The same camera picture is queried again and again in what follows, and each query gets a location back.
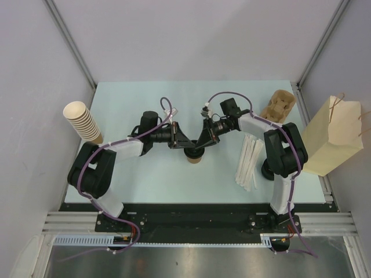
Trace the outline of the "black coffee cup lid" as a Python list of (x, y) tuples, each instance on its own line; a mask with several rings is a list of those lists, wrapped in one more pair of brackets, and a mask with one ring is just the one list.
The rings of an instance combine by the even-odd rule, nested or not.
[(196, 147), (184, 148), (183, 151), (184, 151), (185, 156), (188, 159), (194, 159), (194, 160), (195, 159), (200, 159), (201, 157), (203, 157), (203, 155), (205, 153), (204, 148), (196, 148)]

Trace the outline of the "brown paper coffee cup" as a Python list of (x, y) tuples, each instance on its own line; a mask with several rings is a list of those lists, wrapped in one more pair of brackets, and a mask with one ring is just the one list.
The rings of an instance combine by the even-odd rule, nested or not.
[(191, 164), (197, 164), (199, 163), (201, 160), (202, 160), (202, 157), (198, 157), (198, 158), (191, 158), (191, 157), (187, 157), (187, 160), (188, 162), (190, 162)]

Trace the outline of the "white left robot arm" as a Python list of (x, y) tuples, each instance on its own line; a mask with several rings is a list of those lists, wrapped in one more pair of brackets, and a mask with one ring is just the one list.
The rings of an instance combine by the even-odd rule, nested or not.
[(86, 142), (81, 147), (67, 182), (90, 199), (99, 210), (109, 214), (108, 225), (120, 232), (127, 227), (124, 205), (110, 189), (114, 167), (119, 162), (145, 155), (154, 143), (167, 143), (170, 149), (191, 149), (195, 144), (181, 131), (177, 122), (160, 124), (158, 114), (145, 111), (128, 140), (102, 149), (89, 159), (99, 146)]

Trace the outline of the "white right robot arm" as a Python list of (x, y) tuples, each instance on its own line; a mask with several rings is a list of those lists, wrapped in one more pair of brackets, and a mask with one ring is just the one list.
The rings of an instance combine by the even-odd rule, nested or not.
[(262, 175), (273, 176), (274, 189), (270, 207), (274, 214), (267, 218), (267, 225), (273, 232), (282, 232), (288, 226), (285, 214), (294, 209), (293, 193), (296, 178), (299, 176), (308, 154), (297, 126), (274, 123), (256, 115), (251, 108), (240, 109), (233, 98), (220, 103), (224, 116), (212, 120), (209, 103), (201, 109), (204, 117), (201, 134), (195, 149), (211, 147), (220, 142), (219, 136), (237, 130), (263, 140), (266, 159)]

